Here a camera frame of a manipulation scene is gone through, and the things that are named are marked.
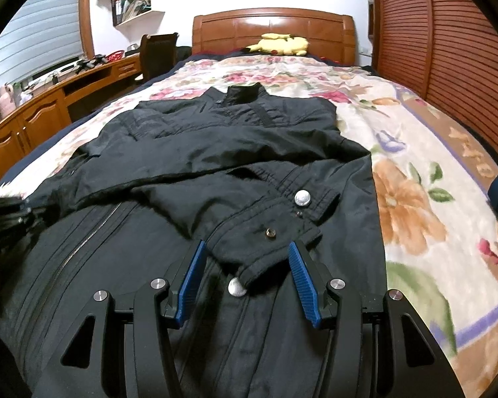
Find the wooden louvered door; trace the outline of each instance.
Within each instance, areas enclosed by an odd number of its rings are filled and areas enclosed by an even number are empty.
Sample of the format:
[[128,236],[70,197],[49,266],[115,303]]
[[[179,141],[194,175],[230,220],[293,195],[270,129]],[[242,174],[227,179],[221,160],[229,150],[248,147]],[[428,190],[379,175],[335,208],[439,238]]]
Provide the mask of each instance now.
[[498,151],[498,34],[472,0],[375,0],[373,65]]

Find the headboard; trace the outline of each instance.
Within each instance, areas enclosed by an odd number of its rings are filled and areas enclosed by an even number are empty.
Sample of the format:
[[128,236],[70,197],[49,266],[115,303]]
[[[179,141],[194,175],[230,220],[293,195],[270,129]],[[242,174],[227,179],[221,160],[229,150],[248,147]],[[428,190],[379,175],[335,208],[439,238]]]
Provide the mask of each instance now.
[[355,64],[354,21],[348,15],[281,7],[230,10],[194,18],[192,53],[227,53],[258,43],[264,33],[308,39],[308,53]]

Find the bedspread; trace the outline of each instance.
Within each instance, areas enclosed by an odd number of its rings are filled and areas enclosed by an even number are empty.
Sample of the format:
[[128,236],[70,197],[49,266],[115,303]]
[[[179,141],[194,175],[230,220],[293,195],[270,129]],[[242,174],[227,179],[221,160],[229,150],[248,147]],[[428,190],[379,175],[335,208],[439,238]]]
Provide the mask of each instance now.
[[270,94],[330,100],[341,133],[370,150],[388,287],[404,292],[466,396],[478,397],[498,372],[498,222],[486,196],[498,167],[453,119],[360,68],[265,55],[190,61],[105,107],[1,187],[0,196],[29,195],[140,100],[189,99],[211,86],[224,92],[255,82]]

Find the roller shade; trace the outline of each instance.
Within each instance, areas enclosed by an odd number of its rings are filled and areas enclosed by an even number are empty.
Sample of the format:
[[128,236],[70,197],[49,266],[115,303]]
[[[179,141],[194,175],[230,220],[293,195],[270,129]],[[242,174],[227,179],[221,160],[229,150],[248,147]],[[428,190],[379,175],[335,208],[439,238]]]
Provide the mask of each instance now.
[[27,0],[0,34],[0,86],[83,53],[78,0]]

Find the jacket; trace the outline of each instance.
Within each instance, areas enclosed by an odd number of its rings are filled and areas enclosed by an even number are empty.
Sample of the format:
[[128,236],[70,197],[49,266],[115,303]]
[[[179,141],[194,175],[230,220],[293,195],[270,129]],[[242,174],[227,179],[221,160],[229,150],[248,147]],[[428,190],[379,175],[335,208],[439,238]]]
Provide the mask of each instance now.
[[312,395],[328,331],[304,318],[290,242],[362,294],[387,289],[370,154],[326,99],[256,84],[141,102],[31,199],[59,219],[6,283],[0,337],[32,389],[94,292],[136,291],[195,239],[210,250],[197,307],[170,331],[184,396]]

